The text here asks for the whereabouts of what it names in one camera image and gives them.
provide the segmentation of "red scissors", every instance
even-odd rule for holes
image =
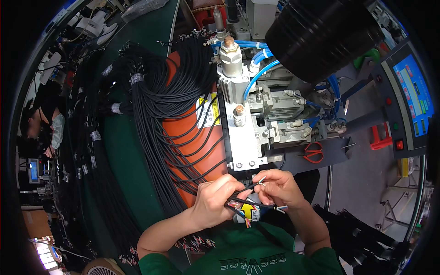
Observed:
[[[309,149],[309,147],[312,146],[312,144],[316,144],[316,145],[313,145],[313,147],[316,147],[317,149]],[[318,155],[318,154],[321,154],[321,157],[319,159],[317,159],[317,157],[313,158],[315,160],[310,159],[311,156]],[[319,142],[309,143],[306,146],[306,148],[304,149],[304,153],[297,155],[297,156],[302,156],[303,158],[310,161],[311,163],[320,163],[324,158],[323,146]]]

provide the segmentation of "red button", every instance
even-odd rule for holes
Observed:
[[[403,150],[403,140],[396,141],[396,149]]]

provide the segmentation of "white fan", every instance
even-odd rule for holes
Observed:
[[[125,275],[113,259],[98,258],[90,262],[82,275]]]
[[[79,21],[75,29],[92,38],[99,37],[101,33],[104,34],[97,41],[97,44],[101,45],[109,39],[117,29],[117,23],[114,23],[110,27],[104,24],[105,16],[105,12],[98,11],[91,19],[84,17]]]

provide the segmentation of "red plastic stool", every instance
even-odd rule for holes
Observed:
[[[384,147],[387,147],[388,145],[392,145],[391,134],[389,133],[388,124],[386,122],[384,122],[384,127],[385,127],[386,137],[382,140],[380,140],[379,138],[378,127],[377,126],[371,127],[373,129],[373,136],[374,136],[374,142],[370,144],[372,150],[379,150]]]

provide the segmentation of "hand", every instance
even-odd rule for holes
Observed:
[[[46,149],[46,152],[44,153],[48,158],[52,158],[52,153],[55,152],[54,147],[52,145],[49,145],[49,147]]]
[[[304,202],[304,196],[293,179],[292,173],[278,169],[260,171],[252,181],[256,183],[264,176],[266,176],[263,181],[265,186],[254,187],[255,193],[258,193],[263,204],[275,203],[277,206],[287,205],[290,209],[294,209]]]
[[[232,219],[234,212],[224,206],[229,197],[245,186],[233,176],[225,174],[215,181],[201,183],[198,186],[194,206],[191,207],[191,221],[200,231],[214,227],[226,220]],[[246,190],[237,197],[246,199],[252,190]]]

